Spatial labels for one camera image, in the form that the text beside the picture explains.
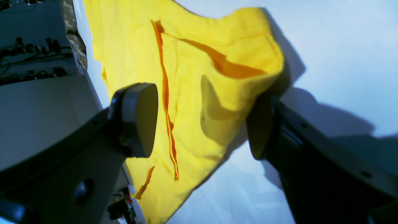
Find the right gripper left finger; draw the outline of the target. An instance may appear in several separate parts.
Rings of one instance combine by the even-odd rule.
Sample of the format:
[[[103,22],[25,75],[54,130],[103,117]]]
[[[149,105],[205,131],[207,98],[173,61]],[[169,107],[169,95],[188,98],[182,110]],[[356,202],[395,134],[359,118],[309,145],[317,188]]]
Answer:
[[[1,218],[14,224],[98,224],[127,158],[151,155],[158,89],[119,89],[71,135],[1,172]]]

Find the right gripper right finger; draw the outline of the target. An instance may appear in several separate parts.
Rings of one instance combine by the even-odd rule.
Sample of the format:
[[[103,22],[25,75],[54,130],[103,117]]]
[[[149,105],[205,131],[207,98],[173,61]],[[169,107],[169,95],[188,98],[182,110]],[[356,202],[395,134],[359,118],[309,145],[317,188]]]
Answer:
[[[246,120],[254,159],[276,169],[297,224],[396,224],[397,176],[335,144],[276,96]]]

